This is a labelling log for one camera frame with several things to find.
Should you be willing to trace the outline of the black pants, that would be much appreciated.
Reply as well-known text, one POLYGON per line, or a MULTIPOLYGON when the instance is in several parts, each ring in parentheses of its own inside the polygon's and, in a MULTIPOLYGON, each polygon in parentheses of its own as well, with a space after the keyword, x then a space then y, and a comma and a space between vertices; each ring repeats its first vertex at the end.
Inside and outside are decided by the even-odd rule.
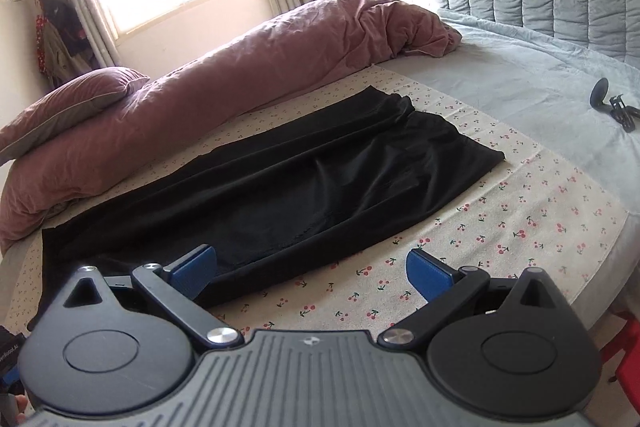
POLYGON ((418 225, 503 158, 405 96, 367 88, 45 229, 39 310, 83 265, 127 275, 201 245, 217 264, 198 304, 217 306, 418 225))

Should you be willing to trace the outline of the cherry print bed sheet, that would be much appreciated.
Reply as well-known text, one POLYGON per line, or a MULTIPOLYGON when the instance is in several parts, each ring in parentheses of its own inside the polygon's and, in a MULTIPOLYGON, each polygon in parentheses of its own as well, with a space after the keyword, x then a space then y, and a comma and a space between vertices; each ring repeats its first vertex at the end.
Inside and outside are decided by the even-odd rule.
POLYGON ((198 155, 280 126, 364 88, 410 98, 473 140, 504 154, 503 163, 433 217, 334 265, 297 275, 216 308, 242 333, 255 329, 367 329, 381 332, 423 300, 406 277, 419 247, 452 267, 475 265, 494 277, 546 270, 586 324, 603 314, 634 264, 630 216, 585 173, 518 130, 442 91, 373 66, 328 87, 223 124, 183 152, 115 187, 133 190, 198 155))

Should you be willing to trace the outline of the pink and grey pillow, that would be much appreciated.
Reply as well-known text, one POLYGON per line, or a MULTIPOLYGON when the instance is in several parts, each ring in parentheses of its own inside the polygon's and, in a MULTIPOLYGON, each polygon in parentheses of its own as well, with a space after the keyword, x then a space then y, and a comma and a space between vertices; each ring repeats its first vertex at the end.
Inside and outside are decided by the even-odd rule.
POLYGON ((1 129, 1 165, 98 115, 136 93, 149 80, 149 76, 128 67, 107 67, 66 82, 1 129))

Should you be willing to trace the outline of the grey bed cover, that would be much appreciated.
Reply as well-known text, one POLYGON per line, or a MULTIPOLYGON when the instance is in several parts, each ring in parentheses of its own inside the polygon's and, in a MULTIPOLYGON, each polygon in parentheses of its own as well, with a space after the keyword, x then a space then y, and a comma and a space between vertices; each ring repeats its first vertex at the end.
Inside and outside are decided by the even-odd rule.
POLYGON ((524 27, 439 13, 462 43, 442 58, 402 56, 386 67, 510 124, 587 173, 628 211, 622 235, 577 312, 593 325, 605 309, 639 311, 639 135, 589 104, 606 78, 626 100, 639 100, 634 66, 524 27))

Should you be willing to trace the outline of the red stool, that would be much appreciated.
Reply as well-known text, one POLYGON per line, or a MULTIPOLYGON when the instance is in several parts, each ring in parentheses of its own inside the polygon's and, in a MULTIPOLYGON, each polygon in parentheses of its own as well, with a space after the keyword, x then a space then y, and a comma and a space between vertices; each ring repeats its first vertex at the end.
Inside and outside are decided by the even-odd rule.
POLYGON ((615 369, 616 381, 636 411, 640 410, 640 325, 630 313, 616 313, 625 321, 622 329, 601 350, 602 363, 623 352, 623 358, 615 369))

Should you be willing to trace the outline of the hanging clothes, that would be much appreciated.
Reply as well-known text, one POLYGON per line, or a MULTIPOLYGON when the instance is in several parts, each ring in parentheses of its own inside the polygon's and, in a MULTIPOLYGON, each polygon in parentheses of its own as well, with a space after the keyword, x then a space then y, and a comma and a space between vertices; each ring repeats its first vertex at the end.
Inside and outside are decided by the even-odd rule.
POLYGON ((60 0, 36 0, 36 54, 49 90, 100 68, 76 11, 60 0))

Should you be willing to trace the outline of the pink duvet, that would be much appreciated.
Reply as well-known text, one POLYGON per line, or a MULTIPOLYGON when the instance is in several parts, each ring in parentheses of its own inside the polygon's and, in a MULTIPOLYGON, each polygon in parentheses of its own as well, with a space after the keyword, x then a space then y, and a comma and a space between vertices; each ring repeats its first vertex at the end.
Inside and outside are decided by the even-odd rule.
POLYGON ((460 42, 436 14, 399 0, 316 0, 279 15, 7 162, 1 245, 236 116, 401 54, 443 57, 460 42))

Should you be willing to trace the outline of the black clip mount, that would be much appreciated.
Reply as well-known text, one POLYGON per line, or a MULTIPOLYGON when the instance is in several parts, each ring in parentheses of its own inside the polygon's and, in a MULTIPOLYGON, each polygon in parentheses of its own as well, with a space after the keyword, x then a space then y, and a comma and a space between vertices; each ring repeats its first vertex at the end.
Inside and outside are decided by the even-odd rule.
POLYGON ((608 114, 625 132, 634 132, 637 129, 636 121, 640 118, 638 107, 627 105, 623 101, 623 95, 614 95, 608 98, 608 80, 601 78, 594 85, 589 103, 597 112, 608 114))

